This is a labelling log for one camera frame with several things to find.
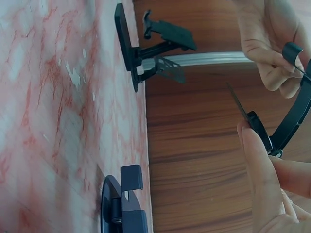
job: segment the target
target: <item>wood grain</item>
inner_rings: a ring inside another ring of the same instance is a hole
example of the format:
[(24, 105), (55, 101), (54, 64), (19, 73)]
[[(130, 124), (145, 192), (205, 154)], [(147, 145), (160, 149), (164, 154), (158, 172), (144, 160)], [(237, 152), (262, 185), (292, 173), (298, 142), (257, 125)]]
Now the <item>wood grain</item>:
[[(146, 83), (154, 230), (249, 233), (250, 189), (236, 132), (242, 116), (226, 82), (269, 133), (295, 97), (267, 91), (254, 64), (194, 66), (185, 72), (185, 85), (159, 76)], [(310, 132), (309, 115), (283, 159), (311, 162)], [(291, 197), (311, 210), (309, 200)]]
[[(311, 2), (309, 0), (290, 0), (290, 2), (307, 27), (307, 34), (311, 38)], [(150, 40), (143, 38), (142, 17), (146, 10), (151, 9), (151, 20), (167, 21), (190, 30), (198, 46), (196, 52), (241, 51), (240, 32), (232, 1), (135, 0), (134, 7), (142, 47), (149, 47), (162, 41), (155, 33)], [(173, 50), (165, 55), (185, 53), (194, 52)]]

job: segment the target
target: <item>marble surface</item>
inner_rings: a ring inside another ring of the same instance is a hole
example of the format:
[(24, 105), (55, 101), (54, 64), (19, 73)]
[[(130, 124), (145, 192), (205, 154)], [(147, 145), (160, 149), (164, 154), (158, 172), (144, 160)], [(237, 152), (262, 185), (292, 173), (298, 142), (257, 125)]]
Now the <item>marble surface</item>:
[[(133, 91), (115, 0), (3, 0), (0, 231), (100, 232), (101, 187), (140, 164), (152, 232), (145, 89)], [(133, 4), (124, 0), (138, 45)]]

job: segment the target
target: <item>black plastic bracket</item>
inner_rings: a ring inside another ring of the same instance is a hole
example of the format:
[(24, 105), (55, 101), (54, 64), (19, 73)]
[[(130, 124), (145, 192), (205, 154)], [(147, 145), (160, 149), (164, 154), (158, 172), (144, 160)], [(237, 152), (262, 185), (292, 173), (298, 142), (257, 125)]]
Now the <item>black plastic bracket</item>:
[[(138, 91), (139, 83), (144, 82), (155, 74), (160, 74), (184, 83), (185, 77), (181, 71), (181, 66), (159, 55), (178, 48), (181, 48), (183, 51), (187, 51), (188, 49), (197, 50), (190, 31), (165, 21), (153, 22), (149, 19), (150, 13), (151, 10), (148, 10), (143, 16), (144, 38), (150, 39), (151, 33), (154, 32), (161, 34), (161, 38), (164, 41), (149, 48), (142, 49), (141, 47), (132, 47), (123, 4), (118, 3), (115, 10), (115, 24), (120, 47), (126, 70), (131, 72), (135, 92)], [(138, 75), (137, 67), (142, 64), (142, 60), (153, 57), (156, 57), (155, 67), (145, 71), (142, 75)]]
[(133, 192), (142, 190), (140, 165), (121, 167), (121, 185), (111, 175), (106, 176), (102, 190), (102, 233), (148, 233), (147, 218)]
[(302, 51), (303, 49), (293, 42), (288, 42), (283, 47), (282, 55), (284, 59), (295, 66), (295, 68), (300, 72), (302, 72), (303, 77), (301, 79), (301, 88), (295, 103), (272, 136), (268, 136), (265, 127), (254, 111), (249, 113), (245, 112), (233, 89), (228, 84), (230, 92), (244, 119), (248, 121), (250, 127), (260, 136), (268, 155), (272, 155), (278, 158), (283, 155), (283, 149), (298, 130), (299, 126), (302, 124), (311, 107), (311, 60), (307, 65), (306, 71), (303, 71), (295, 64), (297, 57)]

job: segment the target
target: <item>black stand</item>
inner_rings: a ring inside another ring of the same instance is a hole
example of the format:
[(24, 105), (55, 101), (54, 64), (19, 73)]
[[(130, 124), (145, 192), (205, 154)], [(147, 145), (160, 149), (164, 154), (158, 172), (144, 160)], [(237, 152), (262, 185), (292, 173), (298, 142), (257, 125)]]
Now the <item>black stand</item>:
[(113, 176), (105, 178), (102, 190), (102, 233), (148, 233), (146, 213), (134, 190), (143, 189), (140, 165), (121, 167), (121, 186)]
[[(131, 45), (122, 3), (117, 4), (115, 10), (115, 23), (120, 47), (122, 50), (126, 70), (130, 71), (132, 74), (132, 81), (135, 92), (138, 90), (139, 83), (142, 83), (155, 74), (160, 74), (167, 78), (171, 78), (170, 76), (165, 75), (165, 71), (167, 70), (173, 74), (174, 80), (177, 80), (180, 83), (184, 83), (185, 78), (183, 72), (181, 71), (181, 66), (177, 63), (169, 61), (168, 59), (159, 57), (159, 55), (177, 48), (181, 48), (183, 51), (187, 51), (188, 49), (197, 49), (191, 32), (184, 28), (172, 25), (168, 22), (152, 22), (148, 18), (150, 13), (150, 10), (146, 11), (143, 17), (144, 38), (150, 39), (151, 32), (155, 32), (161, 34), (161, 38), (165, 41), (149, 48), (142, 49), (140, 47), (132, 47)], [(146, 71), (142, 75), (138, 75), (137, 67), (142, 64), (142, 60), (152, 57), (156, 57), (155, 67)]]

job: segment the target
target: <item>hand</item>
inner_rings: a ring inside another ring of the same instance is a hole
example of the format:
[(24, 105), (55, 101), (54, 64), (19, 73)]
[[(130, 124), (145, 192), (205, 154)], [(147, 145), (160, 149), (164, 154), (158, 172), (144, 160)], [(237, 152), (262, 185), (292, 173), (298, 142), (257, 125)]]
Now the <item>hand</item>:
[(311, 58), (305, 29), (287, 0), (233, 0), (237, 8), (241, 46), (245, 56), (257, 64), (270, 91), (280, 90), (291, 98), (300, 88), (303, 74), (289, 64), (281, 51), (292, 41), (304, 51), (296, 60), (302, 70)]
[(283, 190), (311, 198), (311, 165), (268, 156), (260, 137), (243, 121), (237, 127), (251, 187), (253, 233), (309, 233), (311, 214)]

